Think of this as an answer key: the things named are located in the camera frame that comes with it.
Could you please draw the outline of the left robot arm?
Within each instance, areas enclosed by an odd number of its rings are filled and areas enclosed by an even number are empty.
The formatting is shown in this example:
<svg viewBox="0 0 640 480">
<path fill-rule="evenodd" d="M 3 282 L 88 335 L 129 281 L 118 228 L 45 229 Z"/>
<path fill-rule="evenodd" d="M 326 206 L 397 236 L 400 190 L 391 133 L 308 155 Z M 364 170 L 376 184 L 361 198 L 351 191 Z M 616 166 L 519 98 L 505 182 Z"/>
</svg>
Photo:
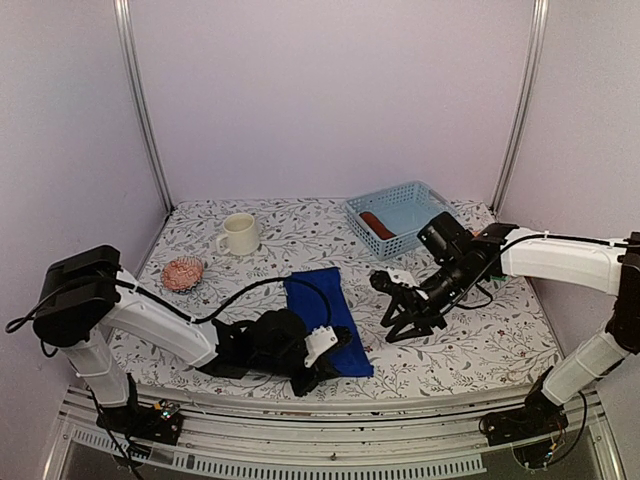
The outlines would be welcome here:
<svg viewBox="0 0 640 480">
<path fill-rule="evenodd" d="M 129 332 L 212 377 L 241 379 L 250 371 L 286 377 L 298 397 L 338 376 L 330 356 L 352 340 L 348 328 L 334 325 L 331 311 L 318 327 L 306 326 L 289 309 L 233 324 L 215 316 L 196 319 L 142 288 L 111 245 L 50 265 L 29 316 L 36 336 L 64 353 L 128 434 L 141 433 L 149 415 L 135 401 L 134 382 L 114 359 L 101 326 Z"/>
</svg>

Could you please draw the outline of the brown towel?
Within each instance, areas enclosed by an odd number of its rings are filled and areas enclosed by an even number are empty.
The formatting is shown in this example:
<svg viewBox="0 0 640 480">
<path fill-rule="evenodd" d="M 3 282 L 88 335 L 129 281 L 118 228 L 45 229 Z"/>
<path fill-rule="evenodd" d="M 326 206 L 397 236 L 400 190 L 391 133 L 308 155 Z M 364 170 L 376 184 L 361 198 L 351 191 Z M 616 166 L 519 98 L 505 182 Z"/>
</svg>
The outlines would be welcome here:
<svg viewBox="0 0 640 480">
<path fill-rule="evenodd" d="M 396 237 L 396 234 L 389 230 L 372 212 L 365 211 L 359 216 L 380 240 L 386 241 Z"/>
</svg>

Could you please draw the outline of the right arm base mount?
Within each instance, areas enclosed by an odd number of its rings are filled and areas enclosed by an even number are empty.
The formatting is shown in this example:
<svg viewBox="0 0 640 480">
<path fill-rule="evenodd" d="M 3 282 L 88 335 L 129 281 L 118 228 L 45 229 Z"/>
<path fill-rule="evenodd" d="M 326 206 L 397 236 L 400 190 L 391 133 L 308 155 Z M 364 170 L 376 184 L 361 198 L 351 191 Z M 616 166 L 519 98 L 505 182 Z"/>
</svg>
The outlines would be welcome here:
<svg viewBox="0 0 640 480">
<path fill-rule="evenodd" d="M 490 446 L 560 433 L 569 425 L 562 406 L 555 405 L 534 386 L 521 407 L 490 412 L 479 421 L 479 431 Z"/>
</svg>

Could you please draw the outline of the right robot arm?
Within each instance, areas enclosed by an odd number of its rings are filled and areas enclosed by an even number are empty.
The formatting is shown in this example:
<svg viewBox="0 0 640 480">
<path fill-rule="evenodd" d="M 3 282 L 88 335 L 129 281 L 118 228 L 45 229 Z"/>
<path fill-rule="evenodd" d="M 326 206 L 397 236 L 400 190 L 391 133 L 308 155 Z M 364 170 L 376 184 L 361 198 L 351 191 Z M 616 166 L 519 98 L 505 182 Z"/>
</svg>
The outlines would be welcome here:
<svg viewBox="0 0 640 480">
<path fill-rule="evenodd" d="M 639 352 L 639 235 L 601 240 L 536 232 L 492 223 L 474 234 L 451 214 L 418 234 L 438 270 L 417 283 L 409 273 L 373 272 L 371 286 L 392 299 L 381 321 L 390 343 L 428 336 L 479 282 L 492 276 L 530 277 L 574 284 L 611 295 L 611 318 L 536 383 L 517 415 L 517 427 L 537 436 L 556 409 Z"/>
</svg>

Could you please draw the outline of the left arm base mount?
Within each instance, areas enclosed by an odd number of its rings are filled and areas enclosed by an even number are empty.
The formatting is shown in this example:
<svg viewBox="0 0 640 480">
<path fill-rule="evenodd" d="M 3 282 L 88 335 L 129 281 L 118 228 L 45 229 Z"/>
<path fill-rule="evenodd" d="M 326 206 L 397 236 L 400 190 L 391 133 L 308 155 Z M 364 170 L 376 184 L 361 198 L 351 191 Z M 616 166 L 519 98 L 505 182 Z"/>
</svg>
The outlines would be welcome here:
<svg viewBox="0 0 640 480">
<path fill-rule="evenodd" d="M 162 399 L 152 406 L 138 403 L 132 397 L 121 407 L 97 404 L 97 425 L 124 435 L 127 439 L 141 439 L 176 446 L 182 431 L 184 416 L 181 406 Z"/>
</svg>

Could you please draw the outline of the blue towel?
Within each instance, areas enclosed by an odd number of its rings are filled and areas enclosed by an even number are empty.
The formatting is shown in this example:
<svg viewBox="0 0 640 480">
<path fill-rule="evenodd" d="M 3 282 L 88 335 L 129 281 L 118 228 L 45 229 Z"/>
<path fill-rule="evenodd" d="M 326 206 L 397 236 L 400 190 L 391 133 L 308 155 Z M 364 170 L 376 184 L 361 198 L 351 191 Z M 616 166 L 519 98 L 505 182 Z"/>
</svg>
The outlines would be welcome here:
<svg viewBox="0 0 640 480">
<path fill-rule="evenodd" d="M 341 287 L 338 267 L 294 272 L 284 282 L 287 308 L 297 314 L 309 330 L 331 325 L 334 331 L 346 327 L 351 341 L 328 354 L 342 377 L 372 377 L 374 367 L 368 360 L 351 311 Z"/>
</svg>

